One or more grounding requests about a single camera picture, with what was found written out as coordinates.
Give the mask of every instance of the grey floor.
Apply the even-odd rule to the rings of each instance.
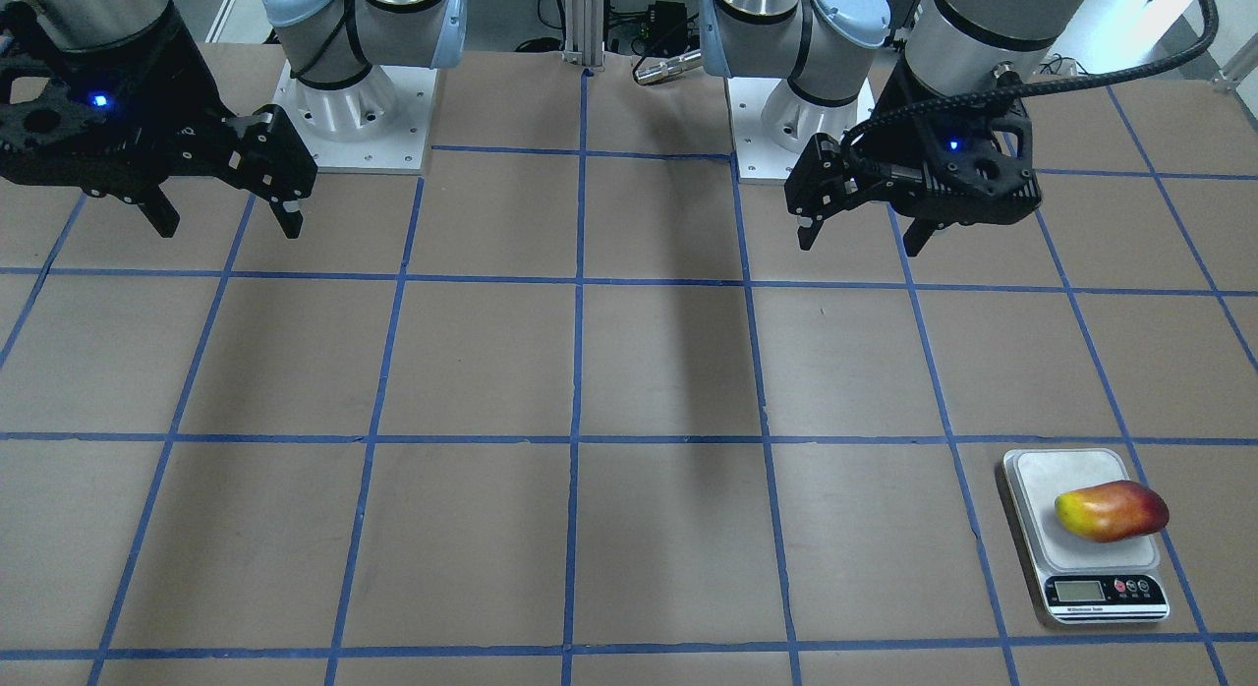
[[[269,99],[278,47],[206,53]],[[910,261],[881,205],[799,252],[722,82],[629,64],[468,54],[425,176],[294,242],[0,185],[0,683],[1258,682],[1235,99],[1029,102],[1042,211]],[[1019,447],[1164,495],[1166,622],[1037,619]]]

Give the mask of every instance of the kitchen scale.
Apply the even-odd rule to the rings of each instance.
[[[1161,559],[1151,536],[1098,544],[1066,530],[1057,520],[1059,495],[1115,480],[1130,480],[1117,453],[1020,449],[1004,458],[1004,476],[1034,573],[1043,610],[1062,624],[1157,622],[1170,605],[1157,571]]]

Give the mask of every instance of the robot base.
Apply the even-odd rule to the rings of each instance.
[[[437,69],[421,67],[384,67],[398,93],[400,113],[389,120],[389,128],[360,141],[333,141],[302,118],[297,104],[297,82],[289,78],[284,63],[274,102],[292,113],[293,126],[309,149],[320,172],[364,172],[375,175],[420,175],[428,154],[428,138],[437,98]]]
[[[762,115],[769,96],[781,78],[733,77],[727,78],[730,98],[730,126],[733,128],[733,146],[738,154],[738,181],[749,185],[776,185],[786,180],[791,167],[799,160],[799,152],[777,145],[769,132]],[[860,86],[857,97],[855,121],[863,121],[873,111],[873,91],[867,79]],[[810,133],[799,135],[800,143],[806,143]]]

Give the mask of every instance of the metal post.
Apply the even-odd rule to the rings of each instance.
[[[1245,47],[1240,47],[1240,50],[1232,55],[1228,64],[1223,64],[1219,73],[1210,78],[1210,83],[1214,84],[1215,92],[1235,92],[1240,82],[1244,82],[1244,78],[1255,67],[1258,67],[1258,33],[1254,33]]]
[[[564,59],[581,67],[603,68],[604,0],[564,0]]]

